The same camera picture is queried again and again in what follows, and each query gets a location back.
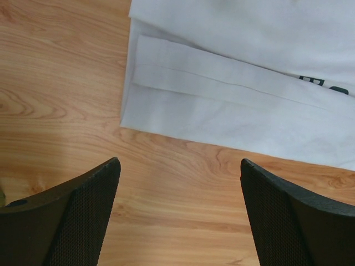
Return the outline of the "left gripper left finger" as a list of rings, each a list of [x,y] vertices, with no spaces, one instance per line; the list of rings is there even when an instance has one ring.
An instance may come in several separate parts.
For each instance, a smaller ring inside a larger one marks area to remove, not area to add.
[[[1,265],[97,265],[121,165],[116,157],[1,208]]]

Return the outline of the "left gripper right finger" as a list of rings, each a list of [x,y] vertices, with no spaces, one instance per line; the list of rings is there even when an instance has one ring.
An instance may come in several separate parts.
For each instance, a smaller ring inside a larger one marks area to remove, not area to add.
[[[260,265],[354,265],[354,206],[286,181],[248,159],[241,187]]]

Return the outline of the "white and green t-shirt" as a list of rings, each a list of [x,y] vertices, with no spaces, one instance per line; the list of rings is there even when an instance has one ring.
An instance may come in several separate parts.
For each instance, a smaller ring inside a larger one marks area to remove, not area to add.
[[[122,127],[354,169],[353,1],[132,1]]]

